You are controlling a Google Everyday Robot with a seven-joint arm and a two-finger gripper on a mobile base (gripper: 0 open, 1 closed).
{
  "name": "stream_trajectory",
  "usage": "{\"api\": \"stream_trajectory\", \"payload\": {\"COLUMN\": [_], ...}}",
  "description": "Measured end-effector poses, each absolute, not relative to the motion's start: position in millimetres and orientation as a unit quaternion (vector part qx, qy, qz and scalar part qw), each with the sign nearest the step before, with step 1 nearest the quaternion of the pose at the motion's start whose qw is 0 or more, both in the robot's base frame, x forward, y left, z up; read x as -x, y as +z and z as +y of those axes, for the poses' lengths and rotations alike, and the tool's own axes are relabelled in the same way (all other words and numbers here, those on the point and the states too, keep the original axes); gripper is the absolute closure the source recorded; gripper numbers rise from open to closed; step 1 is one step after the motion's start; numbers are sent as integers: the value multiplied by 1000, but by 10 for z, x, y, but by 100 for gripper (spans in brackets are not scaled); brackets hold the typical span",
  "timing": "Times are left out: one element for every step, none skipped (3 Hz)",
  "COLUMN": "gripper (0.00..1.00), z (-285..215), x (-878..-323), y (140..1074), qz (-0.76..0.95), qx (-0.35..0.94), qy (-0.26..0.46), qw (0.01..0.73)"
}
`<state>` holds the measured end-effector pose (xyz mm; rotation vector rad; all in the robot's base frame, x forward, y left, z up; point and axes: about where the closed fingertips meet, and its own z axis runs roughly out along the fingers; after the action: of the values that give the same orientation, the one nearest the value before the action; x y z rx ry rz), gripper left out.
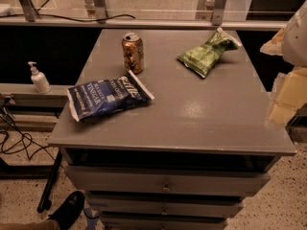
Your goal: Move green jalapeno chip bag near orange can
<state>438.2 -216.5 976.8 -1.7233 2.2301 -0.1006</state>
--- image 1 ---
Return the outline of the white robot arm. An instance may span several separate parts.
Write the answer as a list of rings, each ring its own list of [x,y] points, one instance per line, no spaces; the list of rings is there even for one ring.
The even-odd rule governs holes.
[[[307,104],[307,1],[260,52],[282,56],[294,66],[290,73],[277,75],[267,116],[268,123],[285,126]]]

